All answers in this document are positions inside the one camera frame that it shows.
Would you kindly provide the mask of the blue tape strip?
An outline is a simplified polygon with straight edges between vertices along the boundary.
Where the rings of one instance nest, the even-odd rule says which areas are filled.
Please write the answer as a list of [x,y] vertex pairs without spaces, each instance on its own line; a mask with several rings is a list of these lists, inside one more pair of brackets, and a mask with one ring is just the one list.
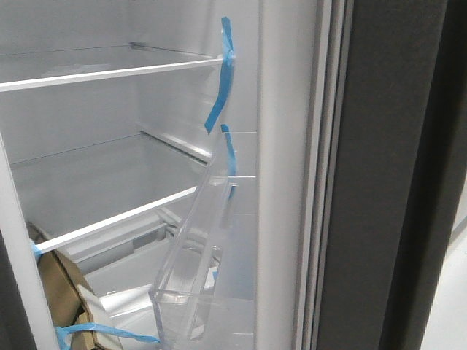
[[220,70],[219,87],[217,98],[212,109],[204,123],[208,134],[212,132],[218,121],[222,110],[228,100],[231,92],[231,86],[234,78],[234,42],[232,37],[232,25],[229,17],[221,18],[222,36],[223,36],[223,61]]
[[221,164],[225,168],[224,173],[227,179],[225,203],[229,203],[232,201],[236,192],[236,184],[232,182],[232,178],[236,176],[238,163],[229,126],[225,123],[221,124],[220,131],[222,133],[220,140],[220,154],[222,155]]
[[60,349],[70,349],[71,343],[67,337],[72,333],[80,333],[85,331],[94,331],[98,333],[117,336],[120,338],[130,338],[143,343],[160,343],[161,340],[151,335],[138,335],[136,333],[118,329],[115,327],[97,324],[95,322],[86,322],[83,324],[75,324],[67,327],[55,327],[55,333],[58,339]]

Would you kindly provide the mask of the glass fridge shelf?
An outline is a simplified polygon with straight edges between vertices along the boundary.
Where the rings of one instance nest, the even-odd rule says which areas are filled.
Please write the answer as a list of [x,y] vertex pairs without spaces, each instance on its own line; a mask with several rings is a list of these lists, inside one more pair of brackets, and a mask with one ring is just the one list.
[[205,66],[209,56],[137,44],[1,56],[1,92],[132,77]]
[[50,149],[32,133],[1,136],[25,237],[29,225],[58,238],[188,190],[213,155],[146,130]]

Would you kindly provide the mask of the lower blue tape strip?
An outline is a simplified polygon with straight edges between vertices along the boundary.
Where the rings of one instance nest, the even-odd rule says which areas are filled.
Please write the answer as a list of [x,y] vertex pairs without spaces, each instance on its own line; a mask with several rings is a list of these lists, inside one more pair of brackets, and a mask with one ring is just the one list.
[[136,333],[118,329],[115,327],[97,324],[95,322],[86,322],[83,324],[75,324],[67,327],[55,327],[55,333],[58,339],[60,349],[70,349],[71,343],[67,337],[72,333],[80,333],[85,331],[94,331],[98,333],[117,336],[120,338],[130,338],[143,343],[160,343],[161,340],[151,335],[138,335]]

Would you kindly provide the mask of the dark grey fridge door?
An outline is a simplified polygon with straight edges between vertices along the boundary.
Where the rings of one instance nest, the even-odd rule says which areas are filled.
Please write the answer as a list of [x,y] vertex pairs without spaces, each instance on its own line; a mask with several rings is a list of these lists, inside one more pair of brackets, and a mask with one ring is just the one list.
[[466,177],[464,1],[260,4],[257,349],[419,349]]

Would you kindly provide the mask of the upper glass fridge shelf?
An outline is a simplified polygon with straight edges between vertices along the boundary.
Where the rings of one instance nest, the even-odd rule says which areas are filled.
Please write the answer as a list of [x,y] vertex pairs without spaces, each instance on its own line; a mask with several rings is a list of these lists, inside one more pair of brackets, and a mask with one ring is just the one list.
[[205,66],[209,56],[137,44],[1,56],[1,92],[132,77]]

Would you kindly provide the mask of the brown cardboard packing piece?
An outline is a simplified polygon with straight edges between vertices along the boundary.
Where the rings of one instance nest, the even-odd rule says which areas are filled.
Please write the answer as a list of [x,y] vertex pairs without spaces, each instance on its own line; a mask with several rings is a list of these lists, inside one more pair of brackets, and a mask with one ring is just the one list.
[[[59,251],[43,254],[38,261],[39,275],[56,327],[93,322],[114,324],[99,298],[85,280],[77,264]],[[115,335],[86,330],[65,337],[71,349],[122,349]]]

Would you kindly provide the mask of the white fridge interior body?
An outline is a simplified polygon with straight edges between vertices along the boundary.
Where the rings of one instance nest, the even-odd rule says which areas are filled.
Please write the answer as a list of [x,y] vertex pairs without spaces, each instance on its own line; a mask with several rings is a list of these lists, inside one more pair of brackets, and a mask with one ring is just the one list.
[[[225,16],[232,25],[233,83],[210,134],[204,123],[222,63],[1,92],[1,133],[32,133],[50,149],[146,130],[213,151],[223,123],[257,134],[259,1],[3,1],[1,56],[137,44],[223,57]],[[56,250],[77,264],[113,327],[160,339],[150,290],[201,178],[188,190],[62,237],[49,238],[33,225],[25,237],[1,136],[2,242],[35,349],[60,347],[29,240],[43,254]]]

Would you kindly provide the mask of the upper blue tape strip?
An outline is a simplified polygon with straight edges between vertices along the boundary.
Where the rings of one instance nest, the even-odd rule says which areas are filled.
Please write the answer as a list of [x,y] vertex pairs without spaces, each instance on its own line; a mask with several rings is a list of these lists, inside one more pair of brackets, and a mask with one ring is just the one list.
[[231,86],[234,78],[234,42],[232,37],[232,25],[229,17],[221,18],[222,36],[223,36],[223,61],[220,70],[219,87],[217,98],[212,109],[204,123],[208,134],[212,132],[218,121],[222,110],[228,100],[231,92]]

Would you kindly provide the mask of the clear plastic door bin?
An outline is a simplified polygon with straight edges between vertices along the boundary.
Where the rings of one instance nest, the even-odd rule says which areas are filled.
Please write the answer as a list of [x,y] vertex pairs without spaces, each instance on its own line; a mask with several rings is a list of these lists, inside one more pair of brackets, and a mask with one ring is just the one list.
[[227,179],[220,140],[150,290],[163,349],[252,349],[257,262],[257,134],[231,131],[238,170]]

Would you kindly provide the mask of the middle blue tape strip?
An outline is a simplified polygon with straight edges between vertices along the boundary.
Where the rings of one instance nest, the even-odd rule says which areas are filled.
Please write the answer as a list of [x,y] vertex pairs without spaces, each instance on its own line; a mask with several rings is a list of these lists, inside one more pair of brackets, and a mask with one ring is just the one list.
[[232,201],[236,192],[236,184],[232,182],[232,178],[236,176],[238,163],[229,126],[225,123],[221,124],[220,131],[222,133],[220,140],[220,154],[222,155],[221,164],[225,168],[224,173],[227,179],[225,203],[229,203]]

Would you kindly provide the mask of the lower glass fridge shelf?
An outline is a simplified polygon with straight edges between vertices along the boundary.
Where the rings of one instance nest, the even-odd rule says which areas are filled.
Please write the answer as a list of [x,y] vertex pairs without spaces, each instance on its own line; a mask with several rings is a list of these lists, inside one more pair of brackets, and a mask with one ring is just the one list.
[[146,130],[50,149],[32,133],[1,136],[25,237],[29,225],[58,238],[188,190],[213,155]]

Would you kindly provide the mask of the small blue tape piece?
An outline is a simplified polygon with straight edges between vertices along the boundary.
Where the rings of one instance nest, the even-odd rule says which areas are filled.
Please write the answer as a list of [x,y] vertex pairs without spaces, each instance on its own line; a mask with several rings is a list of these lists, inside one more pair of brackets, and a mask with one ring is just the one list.
[[30,241],[31,250],[33,252],[34,258],[38,262],[41,256],[43,255],[43,252],[32,240],[29,240],[29,241]]

